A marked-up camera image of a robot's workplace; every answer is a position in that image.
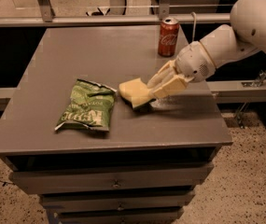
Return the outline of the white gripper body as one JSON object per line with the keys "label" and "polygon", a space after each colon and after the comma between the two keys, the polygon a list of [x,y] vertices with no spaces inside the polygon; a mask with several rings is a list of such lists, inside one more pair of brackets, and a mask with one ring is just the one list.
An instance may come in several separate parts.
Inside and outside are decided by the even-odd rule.
{"label": "white gripper body", "polygon": [[204,81],[216,71],[207,51],[198,41],[180,50],[175,58],[175,66],[185,77],[192,77],[192,82]]}

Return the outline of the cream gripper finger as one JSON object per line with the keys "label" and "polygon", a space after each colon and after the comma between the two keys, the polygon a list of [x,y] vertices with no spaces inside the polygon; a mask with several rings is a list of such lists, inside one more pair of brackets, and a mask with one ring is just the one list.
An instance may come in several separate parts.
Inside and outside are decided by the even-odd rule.
{"label": "cream gripper finger", "polygon": [[153,89],[171,79],[177,74],[175,61],[168,61],[147,83],[149,89]]}
{"label": "cream gripper finger", "polygon": [[189,80],[182,75],[174,75],[168,81],[158,85],[150,91],[153,98],[160,99],[172,96],[183,91],[189,84]]}

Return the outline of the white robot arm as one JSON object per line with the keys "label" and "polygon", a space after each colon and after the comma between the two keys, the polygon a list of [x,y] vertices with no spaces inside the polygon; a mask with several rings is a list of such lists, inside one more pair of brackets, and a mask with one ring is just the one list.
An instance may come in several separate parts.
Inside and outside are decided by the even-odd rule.
{"label": "white robot arm", "polygon": [[238,0],[230,23],[193,41],[167,62],[147,84],[149,97],[160,99],[201,82],[226,63],[240,61],[259,51],[266,54],[266,0]]}

